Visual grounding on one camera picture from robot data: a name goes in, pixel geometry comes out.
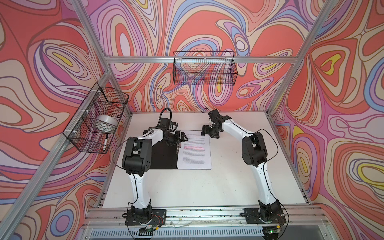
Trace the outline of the teal file folder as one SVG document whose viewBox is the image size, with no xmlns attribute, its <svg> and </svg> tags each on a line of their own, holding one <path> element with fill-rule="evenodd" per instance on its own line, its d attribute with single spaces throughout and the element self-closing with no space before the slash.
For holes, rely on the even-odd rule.
<svg viewBox="0 0 384 240">
<path fill-rule="evenodd" d="M 140 139 L 152 140 L 152 170 L 176 170 L 178 162 L 178 153 L 181 143 L 168 146 L 163 142 L 164 133 L 160 129 L 151 129 L 147 131 Z"/>
</svg>

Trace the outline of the printed paper sheet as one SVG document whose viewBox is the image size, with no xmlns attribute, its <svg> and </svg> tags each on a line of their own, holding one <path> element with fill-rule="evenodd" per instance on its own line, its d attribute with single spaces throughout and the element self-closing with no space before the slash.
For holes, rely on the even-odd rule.
<svg viewBox="0 0 384 240">
<path fill-rule="evenodd" d="M 188 140 L 181 143 L 178 153 L 177 169 L 211 170 L 210 137 L 200 131 L 184 131 Z"/>
</svg>

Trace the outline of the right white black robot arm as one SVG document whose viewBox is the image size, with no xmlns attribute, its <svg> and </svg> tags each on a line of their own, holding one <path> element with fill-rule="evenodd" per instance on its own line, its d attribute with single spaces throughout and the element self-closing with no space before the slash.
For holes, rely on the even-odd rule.
<svg viewBox="0 0 384 240">
<path fill-rule="evenodd" d="M 209 114 L 209 118 L 211 124 L 202 127 L 202 136 L 209 135 L 213 139 L 218 139 L 220 133 L 225 132 L 242 143 L 242 159 L 251 166 L 259 191 L 259 210 L 256 216 L 266 224 L 273 221 L 280 224 L 286 223 L 283 206 L 274 194 L 267 173 L 268 151 L 263 134 L 250 132 L 235 123 L 229 116 Z"/>
</svg>

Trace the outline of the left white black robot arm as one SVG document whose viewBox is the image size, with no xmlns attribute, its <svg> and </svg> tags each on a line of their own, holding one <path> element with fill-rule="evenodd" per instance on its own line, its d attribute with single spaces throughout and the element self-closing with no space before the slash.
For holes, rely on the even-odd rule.
<svg viewBox="0 0 384 240">
<path fill-rule="evenodd" d="M 159 142 L 175 146 L 188 140 L 184 132 L 160 128 L 149 128 L 142 136 L 127 139 L 122 169 L 129 175 L 133 190 L 133 201 L 127 212 L 129 219 L 150 221 L 153 218 L 151 198 L 145 186 L 145 173 L 152 164 L 152 147 Z"/>
</svg>

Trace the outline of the black white marker pen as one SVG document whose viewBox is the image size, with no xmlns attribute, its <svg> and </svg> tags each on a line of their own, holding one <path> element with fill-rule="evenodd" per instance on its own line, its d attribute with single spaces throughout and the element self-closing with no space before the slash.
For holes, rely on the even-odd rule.
<svg viewBox="0 0 384 240">
<path fill-rule="evenodd" d="M 103 143 L 103 152 L 105 152 L 107 150 L 107 147 L 108 147 L 108 138 L 109 138 L 109 135 L 106 134 L 106 137 L 105 137 L 105 140 L 104 140 L 104 143 Z"/>
</svg>

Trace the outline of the silver tape roll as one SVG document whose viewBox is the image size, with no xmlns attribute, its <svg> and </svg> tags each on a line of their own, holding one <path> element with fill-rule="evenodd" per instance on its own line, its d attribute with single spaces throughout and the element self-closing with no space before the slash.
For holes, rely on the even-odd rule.
<svg viewBox="0 0 384 240">
<path fill-rule="evenodd" d="M 92 123 L 91 130 L 95 133 L 113 134 L 118 126 L 118 121 L 109 115 L 99 115 Z"/>
</svg>

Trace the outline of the white ventilation grille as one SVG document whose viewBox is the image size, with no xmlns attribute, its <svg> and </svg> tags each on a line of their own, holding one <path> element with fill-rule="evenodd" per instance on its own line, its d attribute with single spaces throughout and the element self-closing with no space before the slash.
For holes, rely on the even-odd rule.
<svg viewBox="0 0 384 240">
<path fill-rule="evenodd" d="M 132 239 L 181 239 L 209 237 L 263 237 L 262 227 L 222 227 L 222 228 L 164 228 L 152 233 L 141 233 L 138 229 L 93 229 L 87 240 L 132 240 Z"/>
</svg>

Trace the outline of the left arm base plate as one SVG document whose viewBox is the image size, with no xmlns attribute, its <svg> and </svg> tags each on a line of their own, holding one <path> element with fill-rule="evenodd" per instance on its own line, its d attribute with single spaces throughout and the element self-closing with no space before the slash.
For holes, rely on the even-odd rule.
<svg viewBox="0 0 384 240">
<path fill-rule="evenodd" d="M 166 223 L 166 209 L 129 209 L 122 217 L 126 226 L 158 226 Z"/>
</svg>

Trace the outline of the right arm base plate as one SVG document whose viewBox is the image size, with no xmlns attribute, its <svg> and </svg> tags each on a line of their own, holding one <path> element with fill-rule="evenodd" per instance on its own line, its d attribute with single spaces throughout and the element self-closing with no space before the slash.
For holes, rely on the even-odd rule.
<svg viewBox="0 0 384 240">
<path fill-rule="evenodd" d="M 287 222 L 282 209 L 269 211 L 263 208 L 245 208 L 240 216 L 246 219 L 247 224 L 284 225 Z"/>
</svg>

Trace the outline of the aluminium front rail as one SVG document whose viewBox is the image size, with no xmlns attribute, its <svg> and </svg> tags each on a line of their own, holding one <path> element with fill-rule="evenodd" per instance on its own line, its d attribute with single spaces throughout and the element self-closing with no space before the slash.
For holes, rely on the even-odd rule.
<svg viewBox="0 0 384 240">
<path fill-rule="evenodd" d="M 244 208 L 253 206 L 216 207 L 168 207 L 166 208 L 167 227 L 213 227 L 244 226 L 246 218 L 241 216 Z M 91 209 L 86 213 L 83 226 L 123 227 L 122 214 L 126 208 Z M 330 221 L 321 207 L 315 205 L 287 205 L 283 207 L 287 223 L 291 226 L 329 225 Z"/>
</svg>

